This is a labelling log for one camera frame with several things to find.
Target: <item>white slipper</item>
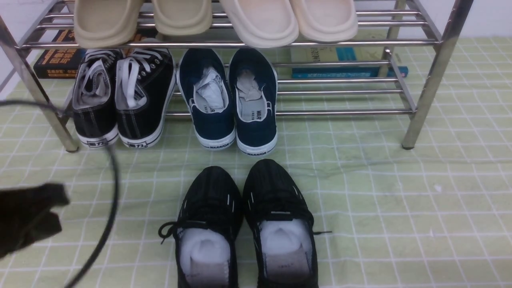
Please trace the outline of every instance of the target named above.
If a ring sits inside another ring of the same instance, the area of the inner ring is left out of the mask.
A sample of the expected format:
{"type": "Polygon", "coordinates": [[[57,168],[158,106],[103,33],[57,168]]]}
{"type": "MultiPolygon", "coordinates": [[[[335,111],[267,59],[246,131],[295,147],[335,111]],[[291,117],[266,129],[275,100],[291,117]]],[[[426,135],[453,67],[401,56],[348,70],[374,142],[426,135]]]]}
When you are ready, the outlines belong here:
{"type": "Polygon", "coordinates": [[[291,5],[304,37],[338,42],[357,34],[354,0],[292,0],[291,5]]]}
{"type": "Polygon", "coordinates": [[[165,35],[194,35],[212,22],[211,0],[153,0],[155,26],[165,35]]]}
{"type": "Polygon", "coordinates": [[[298,37],[289,0],[220,0],[240,40],[255,48],[288,45],[298,37]]]}
{"type": "Polygon", "coordinates": [[[75,39],[83,48],[105,48],[129,41],[137,30],[144,0],[76,0],[75,39]]]}

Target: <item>floor mat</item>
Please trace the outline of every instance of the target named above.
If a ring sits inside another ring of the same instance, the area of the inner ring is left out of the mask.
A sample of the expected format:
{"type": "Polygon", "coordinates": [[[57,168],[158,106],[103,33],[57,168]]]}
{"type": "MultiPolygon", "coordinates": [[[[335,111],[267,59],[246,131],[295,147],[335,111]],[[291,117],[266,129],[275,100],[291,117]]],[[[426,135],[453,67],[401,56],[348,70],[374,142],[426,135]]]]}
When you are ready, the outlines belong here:
{"type": "MultiPolygon", "coordinates": [[[[399,53],[417,99],[433,51],[399,53]]],[[[230,52],[220,54],[229,60],[230,52]]],[[[286,49],[267,56],[289,60],[286,49]]],[[[269,158],[288,169],[304,193],[315,231],[333,231],[315,237],[321,287],[512,285],[511,60],[510,38],[461,39],[411,151],[400,147],[406,116],[278,119],[279,141],[269,158]]],[[[42,84],[61,104],[72,83],[42,84]]],[[[9,98],[30,96],[20,84],[9,98]]],[[[278,99],[278,110],[401,105],[396,95],[278,99]]],[[[181,98],[171,106],[186,109],[181,98]]],[[[160,245],[159,226],[176,219],[184,193],[206,166],[222,166],[241,188],[257,161],[236,146],[203,150],[188,120],[167,121],[164,129],[147,151],[118,143],[122,203],[83,287],[176,287],[174,242],[160,245]]],[[[0,110],[0,186],[62,181],[72,201],[57,210],[62,233],[0,260],[1,287],[61,287],[77,272],[110,208],[106,163],[102,151],[66,153],[32,108],[0,110]]],[[[255,287],[258,268],[246,224],[237,257],[240,287],[255,287]]]]}

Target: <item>black mesh sneaker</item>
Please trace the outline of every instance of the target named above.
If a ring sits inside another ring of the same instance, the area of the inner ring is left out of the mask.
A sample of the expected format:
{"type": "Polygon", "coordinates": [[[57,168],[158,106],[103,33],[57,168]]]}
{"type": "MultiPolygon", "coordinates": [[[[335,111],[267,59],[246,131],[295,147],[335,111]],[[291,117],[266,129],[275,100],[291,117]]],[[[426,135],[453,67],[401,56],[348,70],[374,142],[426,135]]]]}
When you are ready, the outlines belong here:
{"type": "Polygon", "coordinates": [[[208,167],[188,189],[178,220],[160,227],[163,240],[176,240],[179,288],[238,287],[234,241],[242,225],[241,201],[231,176],[208,167]]]}
{"type": "Polygon", "coordinates": [[[175,85],[175,63],[169,49],[134,49],[118,62],[117,123],[127,147],[145,149],[157,143],[175,85]]]}
{"type": "Polygon", "coordinates": [[[73,119],[80,142],[91,148],[114,143],[117,129],[114,94],[121,50],[87,50],[73,87],[73,119]]]}
{"type": "Polygon", "coordinates": [[[245,181],[243,201],[258,287],[317,288],[313,215],[290,174],[274,160],[258,161],[245,181]]]}

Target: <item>beige slipper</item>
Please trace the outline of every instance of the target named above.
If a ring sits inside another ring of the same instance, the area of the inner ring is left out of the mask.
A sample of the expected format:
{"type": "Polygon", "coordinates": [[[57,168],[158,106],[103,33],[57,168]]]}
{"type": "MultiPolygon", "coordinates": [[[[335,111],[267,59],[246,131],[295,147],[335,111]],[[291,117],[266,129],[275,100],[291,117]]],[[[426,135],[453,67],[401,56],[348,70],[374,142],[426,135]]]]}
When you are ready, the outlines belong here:
{"type": "Polygon", "coordinates": [[[144,0],[76,0],[75,39],[83,48],[105,48],[129,41],[137,30],[144,0]]]}
{"type": "Polygon", "coordinates": [[[211,0],[153,0],[155,25],[165,35],[194,35],[212,22],[211,0]]]}

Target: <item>shoe rack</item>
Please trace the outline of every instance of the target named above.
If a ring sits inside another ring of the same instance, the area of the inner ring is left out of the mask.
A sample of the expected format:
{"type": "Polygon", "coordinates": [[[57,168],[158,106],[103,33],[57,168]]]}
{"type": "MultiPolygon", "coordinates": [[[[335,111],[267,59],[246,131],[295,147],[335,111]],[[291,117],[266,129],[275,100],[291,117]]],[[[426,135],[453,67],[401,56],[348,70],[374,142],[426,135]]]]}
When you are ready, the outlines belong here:
{"type": "MultiPolygon", "coordinates": [[[[0,46],[5,51],[15,71],[19,74],[22,81],[27,86],[29,92],[35,101],[50,102],[48,94],[40,84],[34,74],[32,67],[27,63],[26,57],[34,49],[76,49],[77,43],[48,43],[41,42],[41,37],[48,30],[73,29],[73,13],[62,12],[68,6],[72,7],[74,0],[55,0],[40,18],[29,29],[27,34],[17,43],[12,37],[6,24],[0,17],[0,46]]],[[[412,149],[421,132],[430,106],[434,101],[439,85],[453,54],[453,50],[459,38],[460,32],[466,21],[467,15],[471,9],[473,0],[455,0],[450,18],[443,34],[436,28],[432,19],[429,17],[425,8],[419,0],[395,0],[395,7],[392,10],[364,10],[358,11],[359,26],[365,27],[387,27],[388,35],[386,39],[368,39],[368,40],[349,40],[340,43],[315,43],[310,41],[298,40],[289,45],[290,47],[317,47],[317,46],[379,46],[385,47],[382,52],[382,58],[379,61],[347,61],[336,63],[274,63],[275,67],[346,67],[346,66],[380,66],[379,77],[376,78],[346,78],[346,79],[280,79],[279,84],[293,85],[324,85],[324,84],[378,84],[394,83],[395,89],[364,89],[364,90],[338,90],[338,91],[286,91],[279,90],[279,97],[286,95],[310,95],[310,96],[346,96],[346,95],[378,95],[378,94],[396,94],[403,102],[403,108],[400,109],[355,109],[355,110],[308,110],[308,111],[278,111],[278,116],[368,116],[368,115],[409,115],[411,123],[407,129],[406,135],[402,141],[404,149],[412,149]],[[404,20],[403,18],[413,18],[413,20],[404,20]],[[421,27],[425,33],[425,38],[403,39],[398,37],[401,27],[421,27]],[[414,102],[404,79],[400,76],[398,66],[393,59],[393,48],[397,46],[432,46],[436,52],[428,77],[424,84],[422,93],[418,102],[414,102]],[[388,69],[395,71],[396,77],[384,77],[388,69]]],[[[139,15],[139,29],[154,29],[152,22],[153,14],[141,12],[139,15]]],[[[227,30],[232,30],[231,23],[225,13],[214,13],[214,22],[211,30],[220,34],[227,30]]],[[[161,43],[141,43],[129,42],[117,48],[243,48],[246,45],[239,40],[225,40],[223,37],[218,39],[198,39],[197,37],[180,37],[179,40],[166,40],[161,43]]],[[[78,143],[71,137],[66,124],[68,118],[44,111],[45,117],[55,131],[56,135],[68,152],[78,151],[78,143]]],[[[187,116],[188,112],[168,111],[168,117],[187,116]]]]}

